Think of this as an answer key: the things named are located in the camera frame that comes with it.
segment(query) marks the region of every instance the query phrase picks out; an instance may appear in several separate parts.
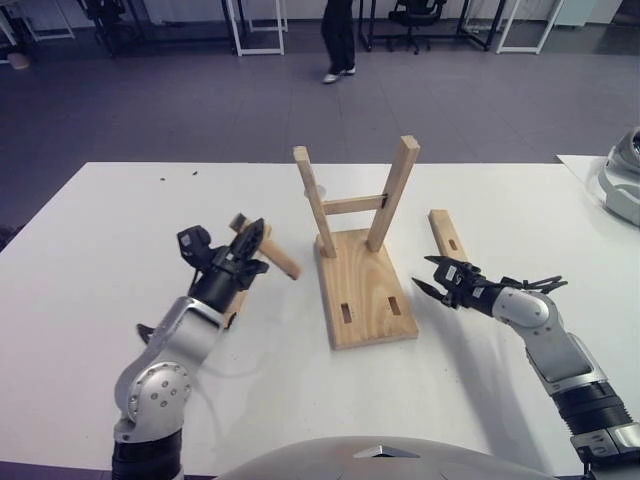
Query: wooden stool leg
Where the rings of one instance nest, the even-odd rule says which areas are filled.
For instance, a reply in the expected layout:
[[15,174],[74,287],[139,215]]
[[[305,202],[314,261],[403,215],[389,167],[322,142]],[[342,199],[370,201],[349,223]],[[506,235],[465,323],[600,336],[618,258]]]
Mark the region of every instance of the wooden stool leg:
[[331,230],[329,230],[329,223],[327,222],[327,216],[322,206],[322,200],[318,193],[318,187],[316,185],[316,179],[311,169],[311,162],[309,160],[309,152],[306,147],[295,147],[293,149],[293,157],[298,164],[300,175],[302,176],[302,182],[309,197],[309,203],[311,204],[311,210],[313,216],[318,224],[318,230],[320,231],[320,239],[322,245],[320,251],[325,257],[336,258],[336,247],[331,239]]
[[384,237],[389,230],[393,214],[396,213],[396,207],[400,202],[404,186],[420,153],[420,145],[418,145],[415,138],[411,135],[401,138],[402,142],[396,150],[396,156],[382,192],[386,197],[386,201],[376,211],[376,216],[373,219],[373,224],[371,224],[369,236],[367,237],[367,247],[372,252],[377,252],[382,247],[382,242],[384,242]]

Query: wooden stick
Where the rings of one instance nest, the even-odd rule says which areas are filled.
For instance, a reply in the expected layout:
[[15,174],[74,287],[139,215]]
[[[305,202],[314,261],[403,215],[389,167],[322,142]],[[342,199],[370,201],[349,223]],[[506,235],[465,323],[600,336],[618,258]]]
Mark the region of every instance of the wooden stick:
[[318,224],[318,230],[320,231],[320,238],[322,239],[322,248],[320,251],[325,257],[336,258],[336,247],[333,245],[331,239],[331,230],[329,230],[329,223],[327,222],[327,216],[322,208],[322,200],[318,193],[318,187],[316,186],[316,179],[311,169],[311,161],[309,160],[309,152],[306,147],[295,147],[293,149],[293,158],[295,158],[302,176],[302,183],[304,183],[304,189],[309,197],[309,203],[311,204],[311,210],[313,216]]
[[420,145],[418,145],[415,138],[411,135],[401,138],[402,142],[396,150],[396,156],[391,165],[387,183],[382,191],[387,200],[384,203],[384,207],[379,208],[376,212],[367,237],[367,247],[372,252],[377,252],[382,247],[382,242],[384,242],[384,237],[389,230],[389,225],[393,219],[393,214],[396,212],[398,202],[400,202],[404,186],[420,153]]
[[[270,235],[271,235],[271,227],[269,225],[265,225],[263,238],[269,238]],[[258,253],[254,258],[260,259],[261,256],[262,255]],[[224,325],[224,328],[229,328],[231,326],[231,323],[235,320],[238,313],[240,313],[240,310],[242,310],[242,305],[244,305],[244,301],[247,299],[248,294],[249,294],[248,289],[236,293],[236,296],[231,302],[231,305],[229,305],[227,310],[224,312],[224,319],[226,320],[226,324]]]
[[433,235],[436,237],[440,255],[467,262],[467,255],[462,249],[462,243],[460,243],[456,229],[453,227],[449,212],[446,210],[431,210],[429,212],[429,223],[431,224]]
[[340,213],[363,212],[365,210],[377,210],[384,204],[387,197],[384,195],[370,195],[368,197],[344,198],[342,200],[329,200],[322,202],[326,215]]
[[[251,222],[241,213],[231,221],[229,227],[236,233],[240,233],[242,230],[251,225]],[[297,280],[300,276],[300,265],[298,265],[291,257],[282,251],[282,249],[266,234],[267,227],[265,227],[265,236],[260,243],[258,250],[273,264],[289,275],[292,279]]]

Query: black pants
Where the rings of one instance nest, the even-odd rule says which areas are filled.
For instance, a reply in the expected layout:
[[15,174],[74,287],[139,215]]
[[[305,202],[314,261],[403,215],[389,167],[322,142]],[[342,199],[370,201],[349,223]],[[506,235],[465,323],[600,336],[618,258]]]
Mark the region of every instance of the black pants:
[[329,72],[337,75],[355,66],[353,0],[328,0],[322,17],[322,38],[331,58]]

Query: white table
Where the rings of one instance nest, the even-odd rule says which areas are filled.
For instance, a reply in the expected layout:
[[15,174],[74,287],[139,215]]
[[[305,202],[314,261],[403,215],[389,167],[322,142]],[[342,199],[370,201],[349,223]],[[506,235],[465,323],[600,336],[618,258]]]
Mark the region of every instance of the white table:
[[[339,198],[380,191],[388,166],[314,170]],[[135,324],[155,325],[190,281],[175,233],[199,223],[214,244],[227,242],[226,225],[243,212],[264,216],[304,271],[297,283],[275,269],[257,279],[207,360],[187,408],[187,473],[220,474],[285,444],[350,434],[439,440],[579,473],[520,339],[445,309],[410,277],[433,272],[422,260],[437,251],[431,208],[449,210],[488,278],[563,274],[569,286],[552,296],[565,324],[640,418],[640,236],[583,197],[562,165],[417,165],[386,245],[420,337],[334,352],[295,165],[89,163],[0,254],[0,436],[11,439],[0,460],[109,468],[113,384],[143,349]],[[371,217],[331,222],[362,228]]]

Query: wooden plank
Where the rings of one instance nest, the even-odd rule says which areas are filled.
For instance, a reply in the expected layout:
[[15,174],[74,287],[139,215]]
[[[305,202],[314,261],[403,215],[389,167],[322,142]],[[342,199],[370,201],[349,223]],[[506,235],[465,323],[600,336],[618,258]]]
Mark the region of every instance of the wooden plank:
[[464,253],[462,243],[458,238],[451,217],[449,217],[449,212],[447,210],[431,210],[429,212],[429,223],[431,224],[433,235],[436,237],[440,255],[467,262],[467,255]]
[[367,238],[367,246],[372,252],[377,252],[382,247],[384,237],[387,235],[389,225],[396,212],[402,191],[407,183],[413,164],[416,163],[420,153],[420,145],[411,135],[401,137],[400,145],[396,150],[396,156],[391,165],[391,171],[387,177],[382,194],[387,197],[383,208],[379,208],[373,219],[373,224]]
[[418,336],[418,325],[387,250],[383,246],[378,252],[369,251],[368,232],[334,233],[340,256],[317,258],[328,330],[335,349]]
[[311,161],[309,160],[307,147],[295,147],[293,149],[293,158],[295,158],[298,169],[300,170],[302,183],[304,183],[304,189],[307,192],[307,197],[309,197],[313,216],[318,224],[320,238],[322,239],[321,252],[326,257],[335,258],[336,247],[333,245],[327,216],[324,213],[324,208],[322,208],[322,200],[320,199],[320,194],[318,193],[318,188],[316,186],[316,179],[313,175],[313,170],[311,169]]
[[[264,242],[266,239],[269,238],[270,235],[271,235],[271,227],[269,225],[265,225],[264,236],[262,238],[262,241]],[[261,255],[258,253],[253,258],[259,259],[260,257]],[[224,312],[224,319],[225,319],[224,328],[229,328],[233,323],[233,321],[236,319],[236,317],[238,316],[238,313],[240,313],[240,310],[242,309],[242,305],[244,304],[244,301],[246,300],[248,294],[249,294],[249,290],[243,290],[236,294],[235,298],[231,302],[231,305],[229,305],[229,308],[227,308],[227,311]]]
[[340,213],[363,212],[365,210],[377,210],[384,204],[384,195],[370,195],[368,197],[344,198],[342,200],[329,200],[322,203],[325,215],[338,215]]
[[[236,217],[231,221],[229,227],[236,233],[241,232],[245,228],[247,228],[251,224],[251,221],[247,219],[244,215],[239,213]],[[262,239],[262,243],[260,243],[260,247],[258,250],[267,257],[276,267],[282,270],[284,273],[289,275],[293,280],[297,280],[300,276],[300,272],[302,269],[300,265],[296,263],[291,257],[289,257],[273,240],[269,238],[267,235],[267,231],[269,234],[271,233],[271,227],[265,225],[265,235]]]

